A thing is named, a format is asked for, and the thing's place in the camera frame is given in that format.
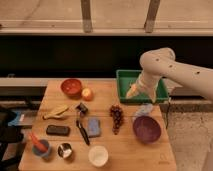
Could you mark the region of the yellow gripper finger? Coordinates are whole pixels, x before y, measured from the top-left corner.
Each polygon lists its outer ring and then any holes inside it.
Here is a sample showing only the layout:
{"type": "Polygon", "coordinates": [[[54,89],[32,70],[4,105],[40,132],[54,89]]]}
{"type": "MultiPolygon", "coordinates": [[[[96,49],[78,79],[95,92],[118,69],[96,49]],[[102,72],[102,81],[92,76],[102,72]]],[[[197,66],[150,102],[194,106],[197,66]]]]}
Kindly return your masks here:
{"type": "Polygon", "coordinates": [[[149,95],[149,97],[150,97],[152,103],[155,103],[155,102],[156,102],[157,96],[156,96],[156,93],[155,93],[155,92],[154,92],[154,93],[151,93],[151,94],[149,95]]]}
{"type": "Polygon", "coordinates": [[[137,90],[137,86],[135,84],[132,84],[130,86],[130,89],[127,91],[126,93],[126,98],[132,98],[138,95],[138,90],[137,90]]]}

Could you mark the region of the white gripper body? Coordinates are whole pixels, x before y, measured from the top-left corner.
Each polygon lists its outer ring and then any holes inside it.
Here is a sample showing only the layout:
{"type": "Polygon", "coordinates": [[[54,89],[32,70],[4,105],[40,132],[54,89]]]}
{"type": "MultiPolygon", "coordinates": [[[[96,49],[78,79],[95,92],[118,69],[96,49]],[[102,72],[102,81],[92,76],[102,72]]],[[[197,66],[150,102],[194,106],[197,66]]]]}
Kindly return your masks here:
{"type": "Polygon", "coordinates": [[[160,76],[152,75],[150,73],[142,71],[136,80],[137,89],[139,92],[146,93],[148,96],[151,93],[156,93],[158,82],[160,79],[160,76]]]}

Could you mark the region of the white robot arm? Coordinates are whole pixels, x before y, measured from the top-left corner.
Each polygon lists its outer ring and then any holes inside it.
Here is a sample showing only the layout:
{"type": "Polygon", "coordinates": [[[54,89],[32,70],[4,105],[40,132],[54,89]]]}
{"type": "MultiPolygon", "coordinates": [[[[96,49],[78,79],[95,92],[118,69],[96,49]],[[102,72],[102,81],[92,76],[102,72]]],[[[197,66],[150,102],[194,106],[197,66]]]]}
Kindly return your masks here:
{"type": "Polygon", "coordinates": [[[145,93],[155,102],[158,82],[162,77],[166,77],[213,101],[213,69],[176,62],[175,53],[171,48],[143,53],[140,66],[142,71],[126,93],[127,99],[145,93]]]}

